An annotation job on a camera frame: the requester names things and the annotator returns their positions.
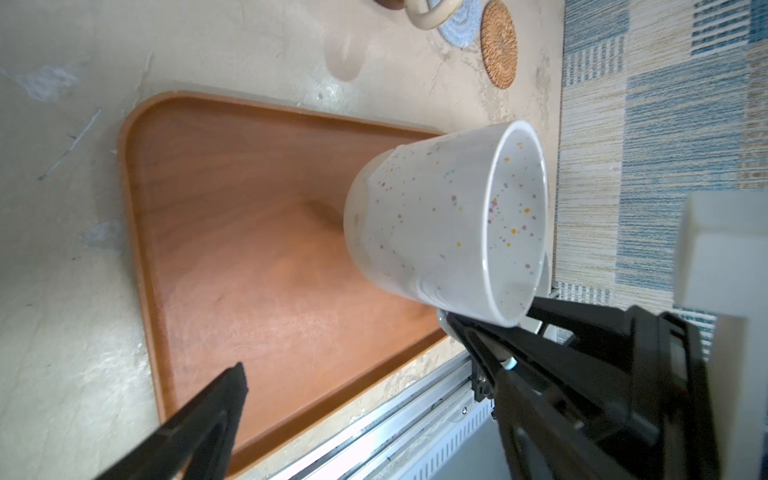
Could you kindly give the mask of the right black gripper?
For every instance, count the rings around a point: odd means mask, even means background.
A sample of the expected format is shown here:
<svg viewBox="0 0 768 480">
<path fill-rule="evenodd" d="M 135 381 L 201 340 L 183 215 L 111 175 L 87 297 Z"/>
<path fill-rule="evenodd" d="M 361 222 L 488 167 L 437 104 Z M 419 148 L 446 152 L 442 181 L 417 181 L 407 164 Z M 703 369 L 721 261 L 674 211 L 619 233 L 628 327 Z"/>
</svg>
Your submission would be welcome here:
<svg viewBox="0 0 768 480">
<path fill-rule="evenodd" d="M 699 329 L 670 312 L 537 297 L 528 313 L 572 333 L 560 344 L 523 327 L 453 312 L 447 324 L 490 388 L 511 357 L 534 390 L 562 394 L 586 416 L 628 419 L 628 470 L 639 479 L 718 479 L 707 366 Z"/>
</svg>

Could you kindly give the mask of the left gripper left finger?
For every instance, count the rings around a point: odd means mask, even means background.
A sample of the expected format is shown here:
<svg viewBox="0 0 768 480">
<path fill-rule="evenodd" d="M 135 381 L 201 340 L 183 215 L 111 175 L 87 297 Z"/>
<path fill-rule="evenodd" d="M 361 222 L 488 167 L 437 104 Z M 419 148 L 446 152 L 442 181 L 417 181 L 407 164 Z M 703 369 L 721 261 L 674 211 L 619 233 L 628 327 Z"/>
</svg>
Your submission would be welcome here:
<svg viewBox="0 0 768 480">
<path fill-rule="evenodd" d="M 225 369 L 100 479 L 223 479 L 248 386 L 242 363 Z"/>
</svg>

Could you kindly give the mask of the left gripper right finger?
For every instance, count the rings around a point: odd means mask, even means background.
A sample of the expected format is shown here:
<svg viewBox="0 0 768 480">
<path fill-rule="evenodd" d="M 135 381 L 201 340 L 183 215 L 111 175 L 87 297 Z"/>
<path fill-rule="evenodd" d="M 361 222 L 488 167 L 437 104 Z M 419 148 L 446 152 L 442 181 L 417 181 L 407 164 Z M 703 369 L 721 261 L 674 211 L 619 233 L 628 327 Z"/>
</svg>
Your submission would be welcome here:
<svg viewBox="0 0 768 480">
<path fill-rule="evenodd" d="M 619 463 L 566 421 L 516 373 L 504 369 L 494 374 L 495 415 L 506 461 L 514 479 L 531 479 L 530 461 L 521 447 L 520 434 L 544 457 L 560 479 L 630 479 Z"/>
</svg>

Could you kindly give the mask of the white mug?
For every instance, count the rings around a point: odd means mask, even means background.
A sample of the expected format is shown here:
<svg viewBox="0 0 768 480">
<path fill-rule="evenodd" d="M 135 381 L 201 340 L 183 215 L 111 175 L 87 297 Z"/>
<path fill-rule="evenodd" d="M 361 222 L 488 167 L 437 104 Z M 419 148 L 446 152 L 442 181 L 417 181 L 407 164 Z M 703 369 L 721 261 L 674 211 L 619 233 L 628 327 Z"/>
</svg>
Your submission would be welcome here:
<svg viewBox="0 0 768 480">
<path fill-rule="evenodd" d="M 543 150 L 523 120 L 384 152 L 344 209 L 348 252 L 373 284 L 505 328 L 533 303 L 547 223 Z"/>
</svg>

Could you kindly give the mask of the woven rattan round coaster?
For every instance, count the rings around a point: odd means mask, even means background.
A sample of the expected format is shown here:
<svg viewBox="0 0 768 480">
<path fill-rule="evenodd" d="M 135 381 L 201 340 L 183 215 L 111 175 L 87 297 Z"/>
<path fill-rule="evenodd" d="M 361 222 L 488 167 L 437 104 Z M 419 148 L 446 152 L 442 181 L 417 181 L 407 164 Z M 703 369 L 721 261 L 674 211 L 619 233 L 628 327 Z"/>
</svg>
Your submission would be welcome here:
<svg viewBox="0 0 768 480">
<path fill-rule="evenodd" d="M 509 88 L 515 80 L 518 42 L 509 9 L 502 1 L 489 2 L 484 10 L 480 44 L 486 73 L 499 89 Z"/>
</svg>

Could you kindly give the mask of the blue grey braided coaster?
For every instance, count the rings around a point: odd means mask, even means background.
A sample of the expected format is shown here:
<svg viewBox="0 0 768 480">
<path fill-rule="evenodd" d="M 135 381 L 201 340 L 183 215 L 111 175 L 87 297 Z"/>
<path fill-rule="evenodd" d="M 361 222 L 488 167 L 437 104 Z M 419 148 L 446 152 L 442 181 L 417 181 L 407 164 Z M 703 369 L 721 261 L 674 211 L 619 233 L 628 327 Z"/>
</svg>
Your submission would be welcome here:
<svg viewBox="0 0 768 480">
<path fill-rule="evenodd" d="M 454 14 L 438 27 L 446 42 L 457 48 L 466 48 L 476 39 L 482 22 L 479 0 L 463 0 Z"/>
</svg>

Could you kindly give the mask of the beige cream mug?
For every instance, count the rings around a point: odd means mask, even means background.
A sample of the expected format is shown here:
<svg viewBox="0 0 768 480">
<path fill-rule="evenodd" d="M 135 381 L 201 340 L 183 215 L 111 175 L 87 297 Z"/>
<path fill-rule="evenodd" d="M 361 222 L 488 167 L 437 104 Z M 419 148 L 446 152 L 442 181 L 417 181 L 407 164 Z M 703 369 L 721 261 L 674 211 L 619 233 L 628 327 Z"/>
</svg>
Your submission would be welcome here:
<svg viewBox="0 0 768 480">
<path fill-rule="evenodd" d="M 422 11 L 420 2 L 413 0 L 376 0 L 386 9 L 404 10 L 410 23 L 420 30 L 432 30 L 449 20 L 461 7 L 462 0 L 443 0 Z"/>
</svg>

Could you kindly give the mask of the orange brown serving tray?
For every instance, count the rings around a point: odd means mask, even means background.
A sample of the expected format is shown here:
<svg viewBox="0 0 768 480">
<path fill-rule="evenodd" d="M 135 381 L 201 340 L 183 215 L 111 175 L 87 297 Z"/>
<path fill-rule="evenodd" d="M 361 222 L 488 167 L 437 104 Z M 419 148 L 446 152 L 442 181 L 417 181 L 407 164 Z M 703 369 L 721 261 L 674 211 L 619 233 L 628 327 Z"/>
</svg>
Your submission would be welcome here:
<svg viewBox="0 0 768 480">
<path fill-rule="evenodd" d="M 433 136 L 188 91 L 124 121 L 117 156 L 158 413 L 242 364 L 229 477 L 442 340 L 432 307 L 358 271 L 343 231 L 362 167 Z"/>
</svg>

